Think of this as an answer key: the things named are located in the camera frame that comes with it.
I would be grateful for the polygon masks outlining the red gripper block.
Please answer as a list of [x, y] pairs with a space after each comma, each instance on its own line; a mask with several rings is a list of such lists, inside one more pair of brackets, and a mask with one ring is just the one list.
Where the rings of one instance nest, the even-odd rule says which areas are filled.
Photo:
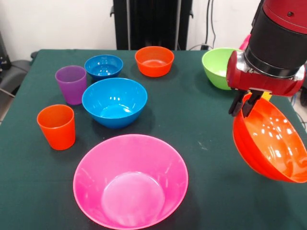
[[227, 64], [226, 81], [230, 88], [238, 90], [228, 113], [231, 116], [237, 116], [242, 109], [243, 117], [249, 116], [263, 92], [252, 92], [243, 104], [243, 98], [248, 90], [270, 92], [278, 96], [292, 96], [302, 87], [305, 76], [305, 66], [301, 66], [290, 78], [277, 78], [258, 73], [248, 66], [243, 51], [233, 51]]

